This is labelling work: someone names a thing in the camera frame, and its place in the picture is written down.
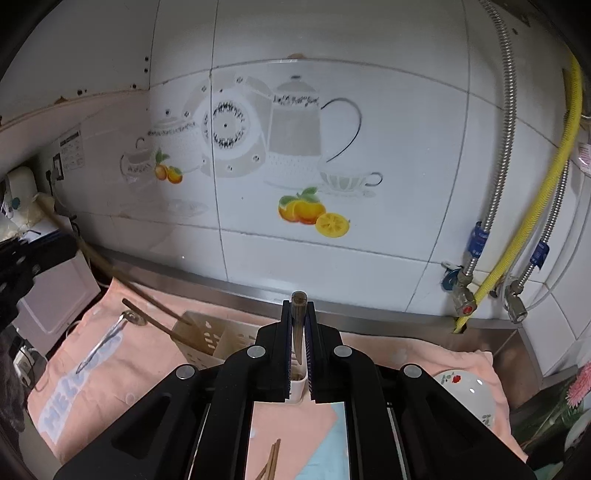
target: chopstick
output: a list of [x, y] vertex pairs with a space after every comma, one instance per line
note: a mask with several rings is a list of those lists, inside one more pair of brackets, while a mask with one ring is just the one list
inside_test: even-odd
[[192, 340], [189, 340], [189, 339], [185, 338], [184, 336], [181, 336], [178, 333], [173, 332], [172, 330], [166, 328], [158, 320], [153, 319], [150, 315], [148, 315], [146, 312], [141, 310], [138, 306], [131, 303], [128, 299], [123, 299], [123, 300], [121, 300], [121, 302], [123, 303], [123, 305], [125, 305], [127, 308], [129, 308], [129, 310], [132, 310], [133, 312], [135, 312], [138, 315], [140, 315], [141, 317], [143, 317], [146, 320], [146, 322], [151, 323], [158, 330], [170, 335], [170, 338], [172, 338], [178, 342], [181, 342], [182, 344], [187, 345], [188, 347], [194, 348], [197, 351], [202, 350], [202, 347], [200, 345], [198, 345], [195, 342], [193, 342]]
[[[53, 213], [42, 201], [40, 201], [39, 197], [36, 197], [34, 201], [37, 204], [37, 206], [41, 209], [43, 214], [50, 220], [51, 223], [53, 223], [53, 225], [56, 228], [58, 228], [64, 233], [72, 235], [72, 232], [68, 230], [66, 227], [64, 227], [57, 215]], [[161, 310], [167, 315], [170, 315], [172, 318], [178, 320], [181, 323], [185, 323], [186, 325], [190, 325], [201, 331], [201, 328], [199, 328], [199, 326], [196, 325], [194, 322], [180, 316], [178, 313], [172, 311], [166, 305], [163, 305], [158, 300], [153, 298], [151, 295], [136, 287], [132, 283], [136, 280], [134, 280], [129, 274], [122, 272], [121, 270], [115, 268], [113, 265], [107, 262], [107, 260], [105, 260], [94, 248], [92, 248], [89, 244], [82, 240], [82, 238], [75, 238], [76, 243], [78, 244], [78, 248], [82, 251], [82, 253], [84, 253], [90, 259], [90, 261], [93, 262], [95, 266], [99, 270], [101, 270], [105, 275], [120, 281], [125, 287], [130, 289], [137, 296], [143, 298], [145, 301], [154, 305], [158, 310]]]
[[255, 480], [274, 480], [275, 479], [275, 470], [277, 469], [277, 457], [279, 456], [279, 446], [281, 445], [281, 439], [277, 439], [277, 441], [271, 446], [271, 451], [269, 452], [269, 459], [267, 460], [265, 466], [262, 468], [261, 473], [259, 473]]
[[267, 469], [267, 478], [265, 480], [275, 479], [275, 470], [277, 469], [277, 457], [279, 457], [279, 446], [281, 445], [281, 439], [277, 439], [272, 451], [273, 457], [269, 468]]

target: stainless steel countertop edge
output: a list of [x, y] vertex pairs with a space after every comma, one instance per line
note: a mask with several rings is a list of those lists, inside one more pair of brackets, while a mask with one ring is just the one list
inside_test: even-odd
[[[278, 319], [283, 300], [289, 299], [291, 295], [291, 292], [203, 277], [110, 249], [95, 248], [115, 267], [131, 275], [140, 284], [206, 303]], [[453, 351], [480, 349], [494, 352], [495, 370], [512, 408], [518, 407], [542, 388], [573, 374], [571, 368], [544, 377], [525, 330], [508, 320], [472, 319], [466, 331], [456, 335], [452, 333], [452, 317], [340, 304], [316, 300], [313, 293], [307, 293], [309, 300], [314, 301], [319, 322], [334, 326], [341, 332], [418, 338]]]

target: white appliance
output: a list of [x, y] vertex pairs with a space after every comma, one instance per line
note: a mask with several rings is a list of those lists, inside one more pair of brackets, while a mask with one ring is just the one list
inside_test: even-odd
[[[68, 224], [67, 218], [61, 218]], [[55, 230], [47, 219], [37, 223], [29, 240]], [[47, 355], [66, 329], [98, 295], [100, 288], [81, 252], [35, 277], [31, 291], [18, 302], [18, 316], [12, 322], [20, 336]]]

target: metal ladle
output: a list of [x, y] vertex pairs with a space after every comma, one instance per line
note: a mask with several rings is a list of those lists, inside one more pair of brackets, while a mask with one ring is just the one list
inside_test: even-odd
[[117, 320], [111, 326], [111, 328], [109, 328], [109, 330], [107, 330], [107, 333], [103, 336], [103, 338], [101, 338], [99, 340], [99, 343], [97, 343], [95, 345], [95, 347], [89, 352], [89, 354], [86, 355], [85, 359], [82, 360], [82, 362], [80, 362], [80, 365], [78, 365], [78, 368], [76, 369], [76, 374], [80, 373], [82, 371], [82, 369], [90, 363], [92, 358], [99, 351], [100, 347], [102, 347], [106, 342], [108, 342], [115, 335], [117, 335], [117, 333], [119, 333], [119, 331], [125, 326], [125, 324], [127, 322], [132, 323], [133, 325], [137, 325], [139, 327], [144, 326], [144, 325], [146, 325], [146, 323], [148, 323], [148, 322], [146, 322], [146, 319], [144, 319], [141, 315], [138, 315], [137, 313], [133, 312], [132, 310], [125, 310], [119, 316], [119, 320]]

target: metal bolt head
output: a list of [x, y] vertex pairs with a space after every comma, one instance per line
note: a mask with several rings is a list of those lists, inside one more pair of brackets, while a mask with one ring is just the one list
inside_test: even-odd
[[263, 355], [265, 355], [267, 351], [265, 350], [265, 347], [261, 346], [261, 345], [252, 345], [252, 347], [249, 347], [248, 350], [246, 351], [246, 354], [250, 357], [250, 358], [260, 358]]
[[419, 378], [423, 373], [423, 371], [419, 367], [412, 364], [404, 367], [404, 370], [402, 371], [404, 372], [404, 375], [410, 378]]
[[133, 310], [125, 310], [121, 314], [121, 316], [127, 322], [132, 323], [133, 325], [140, 326], [140, 327], [143, 327], [144, 325], [146, 325], [146, 323], [148, 323], [144, 317], [142, 317], [141, 315], [138, 315]]
[[177, 377], [181, 380], [188, 380], [195, 374], [195, 368], [191, 365], [181, 365], [177, 368]]
[[519, 324], [527, 318], [527, 309], [519, 295], [505, 295], [505, 301], [507, 303], [507, 313], [513, 323]]
[[334, 352], [336, 356], [347, 358], [348, 356], [351, 356], [353, 350], [351, 350], [351, 348], [346, 345], [339, 345], [335, 347]]

